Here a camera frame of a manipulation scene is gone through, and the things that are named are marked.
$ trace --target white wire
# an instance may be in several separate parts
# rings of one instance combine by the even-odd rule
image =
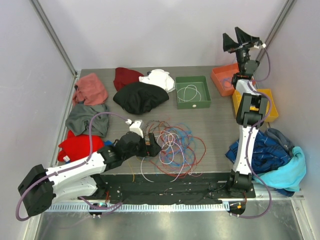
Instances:
[[[154,183],[154,181],[149,180],[148,178],[146,178],[146,176],[144,175],[144,173],[142,172],[142,163],[144,162],[145,158],[142,158],[141,160],[141,164],[140,164],[140,170],[141,170],[141,174],[142,177],[144,177],[145,180],[149,181],[150,183]]]
[[[182,89],[184,89],[184,91],[183,91],[183,99],[178,96],[178,93],[179,93]],[[191,98],[191,99],[189,99],[189,100],[185,100],[185,99],[186,99],[186,89],[195,90],[195,95],[194,95],[193,98]],[[198,91],[197,87],[196,87],[195,85],[192,85],[192,84],[190,84],[190,85],[188,85],[188,86],[186,86],[186,87],[180,88],[180,89],[176,92],[176,94],[177,94],[178,99],[179,99],[180,101],[184,101],[184,102],[190,102],[191,100],[193,100],[193,99],[199,94],[199,95],[200,95],[200,100],[199,100],[198,102],[201,101],[201,93]]]
[[[171,160],[171,162],[169,162],[169,163],[162,162],[162,160],[161,160],[161,152],[160,152],[160,154],[159,154],[159,160],[160,160],[160,162],[163,163],[163,164],[168,165],[168,164],[171,164],[171,163],[174,161],[175,152],[174,152],[174,150],[173,150],[173,148],[172,148],[172,146],[173,146],[174,144],[177,145],[177,146],[180,148],[181,154],[182,154],[182,159],[183,159],[182,167],[181,167],[181,169],[180,169],[180,172],[179,172],[178,175],[175,177],[175,179],[173,179],[173,180],[170,181],[170,182],[172,183],[172,182],[174,182],[175,180],[178,179],[178,177],[180,176],[182,170],[183,170],[184,167],[185,167],[185,162],[190,166],[190,169],[191,169],[190,175],[191,175],[191,174],[193,173],[193,171],[192,171],[192,166],[185,160],[184,152],[183,152],[181,146],[180,146],[178,143],[176,143],[176,138],[174,137],[174,135],[176,135],[176,136],[177,136],[177,139],[178,139],[179,142],[181,143],[179,136],[178,136],[176,133],[171,133],[171,132],[169,132],[169,131],[162,130],[162,131],[160,132],[160,135],[158,136],[158,138],[157,138],[157,140],[156,140],[157,143],[158,143],[158,141],[159,141],[159,138],[160,138],[162,135],[164,135],[164,138],[163,138],[164,141],[163,141],[163,144],[162,144],[162,149],[163,149],[163,147],[166,146],[166,145],[168,145],[168,147],[167,147],[166,150],[168,150],[169,148],[171,148],[171,150],[172,150],[172,160]],[[143,171],[142,171],[142,164],[143,164],[144,159],[145,159],[145,158],[143,158],[143,159],[141,160],[141,164],[140,164],[141,174],[142,174],[142,176],[144,177],[145,180],[147,180],[147,181],[150,182],[150,183],[154,183],[154,181],[151,181],[151,180],[149,180],[148,178],[146,178],[146,176],[144,175],[144,173],[143,173]]]

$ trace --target green box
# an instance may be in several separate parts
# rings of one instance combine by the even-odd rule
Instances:
[[[179,76],[175,78],[178,109],[209,108],[211,97],[205,76]]]

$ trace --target white connector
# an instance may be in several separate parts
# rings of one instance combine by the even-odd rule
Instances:
[[[132,124],[132,120],[131,120],[131,119],[127,119],[127,120],[125,121],[125,123],[130,126],[130,125]]]
[[[140,137],[144,138],[144,122],[142,120],[135,120],[129,127],[130,132],[138,134]]]

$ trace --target black rag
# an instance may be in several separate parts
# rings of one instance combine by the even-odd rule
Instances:
[[[128,113],[141,115],[169,100],[169,95],[159,86],[134,82],[121,88],[113,100]]]

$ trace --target light blue towel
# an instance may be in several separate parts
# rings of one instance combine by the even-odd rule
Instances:
[[[277,170],[258,174],[258,176],[269,186],[275,189],[298,192],[299,184],[307,172],[304,152],[299,146],[292,149],[293,157],[286,165]]]

